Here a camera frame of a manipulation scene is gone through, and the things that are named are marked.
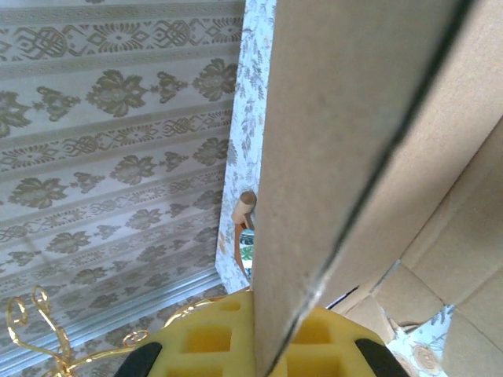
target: cardboard box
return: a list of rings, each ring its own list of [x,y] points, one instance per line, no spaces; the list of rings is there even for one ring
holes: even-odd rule
[[[382,306],[399,323],[419,324],[444,304],[457,305],[447,373],[456,377],[461,358],[485,375],[503,368],[503,170],[497,168],[503,126],[494,129],[503,109],[498,0],[476,4],[412,132],[365,206],[354,211],[425,67],[426,56],[416,52],[432,48],[425,41],[438,37],[455,5],[278,2],[256,210],[259,375],[311,305],[328,305],[355,287],[334,310],[384,338],[390,334],[383,318],[365,313]],[[388,30],[390,14],[399,21]],[[362,24],[365,30],[358,29]],[[359,65],[364,57],[368,67]],[[381,113],[389,104],[393,109]],[[484,352],[477,361],[472,342]]]
[[[396,266],[349,311],[389,341],[389,323],[422,324],[454,304],[441,365],[449,377],[503,371],[503,119]],[[383,309],[387,318],[382,319]]]

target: gold curled wire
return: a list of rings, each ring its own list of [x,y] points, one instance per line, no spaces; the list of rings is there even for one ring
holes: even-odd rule
[[[14,303],[17,304],[17,308],[20,311],[21,314],[20,318],[19,317],[14,318],[13,315]],[[55,357],[57,360],[60,359],[60,356],[51,350],[46,350],[45,348],[32,346],[31,344],[25,343],[22,340],[20,340],[19,335],[17,334],[16,327],[17,325],[26,326],[28,324],[28,312],[26,310],[26,305],[24,304],[21,298],[12,297],[9,300],[9,302],[7,303],[6,319],[7,319],[7,330],[14,344],[16,344],[19,347],[26,348],[28,350],[48,354],[52,357]]]
[[[39,285],[35,285],[31,292],[31,301],[42,318],[50,326],[51,330],[56,333],[57,340],[60,343],[61,356],[67,364],[72,357],[70,339],[68,338],[66,331],[62,327],[57,327],[53,319],[50,317],[51,307],[46,290]]]
[[[125,347],[134,346],[136,343],[142,341],[147,336],[149,336],[148,330],[133,331],[124,337],[123,346]]]
[[[195,304],[187,304],[185,306],[182,306],[180,309],[178,309],[176,312],[174,312],[171,317],[169,317],[164,324],[163,328],[166,326],[170,325],[173,323],[173,321],[182,319],[183,317],[188,316],[192,312],[201,309],[204,306],[208,306],[212,304],[213,302],[216,302],[218,300],[221,300],[223,297],[213,297],[213,298],[204,298]]]
[[[118,349],[100,351],[85,357],[80,357],[79,359],[73,359],[72,347],[66,331],[62,327],[58,327],[50,316],[51,305],[46,290],[39,285],[34,286],[31,292],[31,301],[44,321],[56,333],[57,339],[60,343],[58,351],[55,353],[51,350],[33,346],[20,340],[17,327],[28,325],[28,311],[23,300],[19,297],[12,297],[7,303],[7,329],[14,344],[28,350],[48,354],[56,359],[56,367],[44,373],[43,377],[75,377],[77,376],[75,373],[75,369],[77,367],[107,357],[116,357],[127,354],[134,349],[134,345],[137,342],[144,339],[145,336],[149,334],[146,330],[133,331],[133,333],[130,334],[131,337],[126,337],[124,339],[124,341],[126,341],[126,339],[130,339],[129,345],[124,343],[125,346]]]

